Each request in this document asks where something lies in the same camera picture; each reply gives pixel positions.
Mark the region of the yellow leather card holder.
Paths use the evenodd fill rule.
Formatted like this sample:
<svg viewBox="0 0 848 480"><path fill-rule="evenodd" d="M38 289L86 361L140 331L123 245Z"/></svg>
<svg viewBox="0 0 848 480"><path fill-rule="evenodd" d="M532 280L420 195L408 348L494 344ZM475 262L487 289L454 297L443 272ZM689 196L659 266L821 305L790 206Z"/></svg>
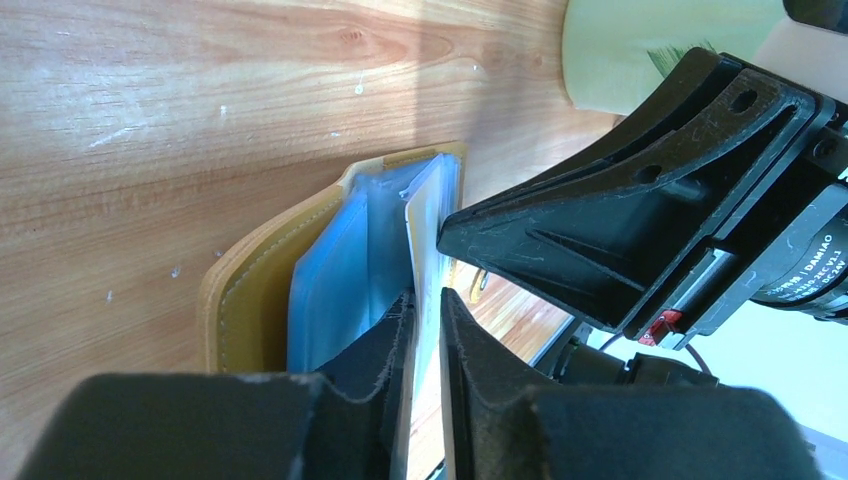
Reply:
<svg viewBox="0 0 848 480"><path fill-rule="evenodd" d="M197 302L209 373L307 372L336 356L414 289L405 200L449 142L362 160L222 253Z"/></svg>

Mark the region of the gold VIP card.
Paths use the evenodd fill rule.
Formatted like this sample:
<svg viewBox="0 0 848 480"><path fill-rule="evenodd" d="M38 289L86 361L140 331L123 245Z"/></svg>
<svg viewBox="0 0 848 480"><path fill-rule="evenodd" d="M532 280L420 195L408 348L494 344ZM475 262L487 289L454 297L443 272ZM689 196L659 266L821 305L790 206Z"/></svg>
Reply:
<svg viewBox="0 0 848 480"><path fill-rule="evenodd" d="M440 294L452 261L437 250L444 219L457 206L461 161L440 153L424 163L405 200L405 223L418 311L407 479L427 479L444 458L441 420Z"/></svg>

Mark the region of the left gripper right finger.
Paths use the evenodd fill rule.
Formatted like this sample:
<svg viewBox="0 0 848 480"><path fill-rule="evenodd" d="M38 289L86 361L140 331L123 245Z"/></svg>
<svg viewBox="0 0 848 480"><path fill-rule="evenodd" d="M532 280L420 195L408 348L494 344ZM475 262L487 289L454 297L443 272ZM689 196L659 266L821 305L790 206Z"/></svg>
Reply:
<svg viewBox="0 0 848 480"><path fill-rule="evenodd" d="M450 479L818 479L790 415L767 394L699 384L691 369L559 383L441 294Z"/></svg>

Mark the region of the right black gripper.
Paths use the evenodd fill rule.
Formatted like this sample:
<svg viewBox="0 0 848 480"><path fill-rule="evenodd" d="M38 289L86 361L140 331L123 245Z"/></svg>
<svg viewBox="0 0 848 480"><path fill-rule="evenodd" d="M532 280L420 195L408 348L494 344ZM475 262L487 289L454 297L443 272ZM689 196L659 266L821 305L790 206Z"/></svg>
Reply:
<svg viewBox="0 0 848 480"><path fill-rule="evenodd" d="M594 144L450 215L441 253L662 348L746 301L844 320L847 104L689 50Z"/></svg>

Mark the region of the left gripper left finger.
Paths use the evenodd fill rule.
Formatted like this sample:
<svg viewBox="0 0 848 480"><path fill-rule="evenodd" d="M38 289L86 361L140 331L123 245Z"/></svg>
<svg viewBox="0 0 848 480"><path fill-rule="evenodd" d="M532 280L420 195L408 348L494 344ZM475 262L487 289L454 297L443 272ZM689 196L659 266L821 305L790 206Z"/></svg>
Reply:
<svg viewBox="0 0 848 480"><path fill-rule="evenodd" d="M61 402L23 479L402 479L415 296L316 371L103 374Z"/></svg>

